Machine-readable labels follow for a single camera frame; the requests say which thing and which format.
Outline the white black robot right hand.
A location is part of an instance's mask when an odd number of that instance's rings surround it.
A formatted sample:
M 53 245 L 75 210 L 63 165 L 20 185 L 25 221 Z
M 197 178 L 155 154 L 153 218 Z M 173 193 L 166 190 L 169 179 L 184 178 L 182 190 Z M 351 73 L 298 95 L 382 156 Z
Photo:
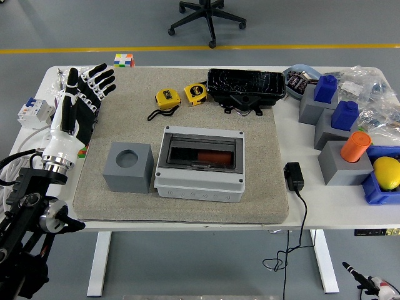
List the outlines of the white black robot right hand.
M 357 288 L 361 291 L 360 298 L 364 292 L 365 295 L 377 296 L 377 299 L 399 299 L 399 289 L 394 287 L 388 281 L 385 281 L 380 277 L 365 277 L 361 273 L 357 272 L 347 262 L 342 262 L 342 265 L 359 283 Z

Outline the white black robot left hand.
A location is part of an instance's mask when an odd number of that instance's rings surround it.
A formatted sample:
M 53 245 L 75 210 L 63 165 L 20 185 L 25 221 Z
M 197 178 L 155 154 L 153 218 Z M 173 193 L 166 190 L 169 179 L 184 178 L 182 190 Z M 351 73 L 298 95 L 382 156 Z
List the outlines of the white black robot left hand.
M 82 73 L 70 69 L 52 120 L 51 140 L 42 155 L 44 161 L 76 162 L 78 152 L 91 140 L 102 101 L 116 89 L 114 81 L 114 69 L 106 63 Z

